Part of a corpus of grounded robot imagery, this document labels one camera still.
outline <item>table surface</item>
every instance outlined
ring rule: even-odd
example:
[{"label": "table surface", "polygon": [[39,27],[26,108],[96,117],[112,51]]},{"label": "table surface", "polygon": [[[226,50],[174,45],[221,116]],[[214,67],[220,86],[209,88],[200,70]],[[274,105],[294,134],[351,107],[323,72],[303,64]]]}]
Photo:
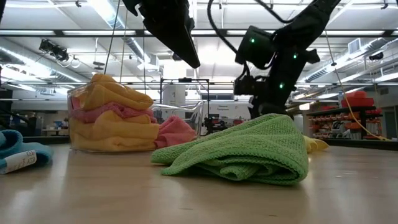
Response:
[{"label": "table surface", "polygon": [[53,164],[0,175],[1,223],[397,223],[398,152],[331,147],[294,187],[167,177],[149,152],[54,146]]}]

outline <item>clear plastic bin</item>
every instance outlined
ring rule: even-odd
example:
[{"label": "clear plastic bin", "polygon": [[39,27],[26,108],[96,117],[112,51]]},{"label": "clear plastic bin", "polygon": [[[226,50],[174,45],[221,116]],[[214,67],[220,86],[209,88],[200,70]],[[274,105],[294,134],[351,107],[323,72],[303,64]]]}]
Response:
[{"label": "clear plastic bin", "polygon": [[153,151],[157,149],[154,140],[159,125],[172,115],[189,124],[194,138],[199,138],[203,104],[158,105],[147,95],[116,82],[88,83],[68,92],[71,148],[90,152]]}]

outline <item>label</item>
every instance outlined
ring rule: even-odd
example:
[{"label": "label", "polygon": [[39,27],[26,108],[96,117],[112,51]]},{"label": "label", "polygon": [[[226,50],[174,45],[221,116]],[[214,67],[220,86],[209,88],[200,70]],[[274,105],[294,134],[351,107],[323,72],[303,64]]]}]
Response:
[{"label": "label", "polygon": [[26,151],[4,158],[7,167],[0,170],[0,174],[7,174],[14,170],[34,164],[37,161],[36,151]]}]

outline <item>green microfiber cloth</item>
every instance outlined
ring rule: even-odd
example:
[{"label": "green microfiber cloth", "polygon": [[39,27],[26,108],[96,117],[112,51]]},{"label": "green microfiber cloth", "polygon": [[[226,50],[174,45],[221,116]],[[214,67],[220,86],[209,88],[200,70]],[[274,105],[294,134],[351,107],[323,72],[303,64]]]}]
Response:
[{"label": "green microfiber cloth", "polygon": [[152,162],[171,164],[163,175],[217,175],[293,185],[308,174],[304,138],[286,115],[268,114],[196,141],[158,149]]}]

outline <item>towel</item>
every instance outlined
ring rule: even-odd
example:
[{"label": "towel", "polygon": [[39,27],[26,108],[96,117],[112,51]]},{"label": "towel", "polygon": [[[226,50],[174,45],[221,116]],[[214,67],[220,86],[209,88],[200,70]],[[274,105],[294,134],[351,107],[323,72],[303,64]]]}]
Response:
[{"label": "towel", "polygon": [[154,101],[143,93],[117,83],[111,76],[95,74],[85,91],[75,94],[82,109],[88,111],[115,102],[135,110],[146,110]]},{"label": "towel", "polygon": [[304,138],[286,115],[268,114],[205,138],[156,150],[151,161],[171,164],[163,175],[189,171],[276,185],[308,174]]},{"label": "towel", "polygon": [[23,143],[18,131],[0,132],[0,174],[6,174],[25,166],[43,166],[52,160],[53,150],[32,142]]},{"label": "towel", "polygon": [[148,115],[122,119],[114,111],[101,114],[94,123],[71,118],[72,147],[90,151],[147,151],[155,149],[159,124],[152,124]]},{"label": "towel", "polygon": [[159,135],[155,141],[156,148],[174,146],[192,141],[196,132],[180,117],[173,115],[160,125]]},{"label": "towel", "polygon": [[307,136],[304,136],[305,140],[305,148],[307,153],[315,152],[315,151],[323,151],[329,147],[329,145],[322,141],[321,139],[312,139]]},{"label": "towel", "polygon": [[148,115],[150,118],[150,121],[152,123],[156,123],[156,118],[154,118],[154,113],[150,109],[146,110],[135,110],[132,108],[128,108],[124,105],[121,105],[119,103],[107,103],[97,109],[93,109],[90,111],[85,111],[83,109],[76,109],[76,110],[71,110],[70,116],[72,118],[75,118],[81,122],[84,123],[94,123],[95,120],[105,111],[111,110],[114,113],[116,113],[119,117],[122,119],[126,118],[132,118],[140,115]]}]

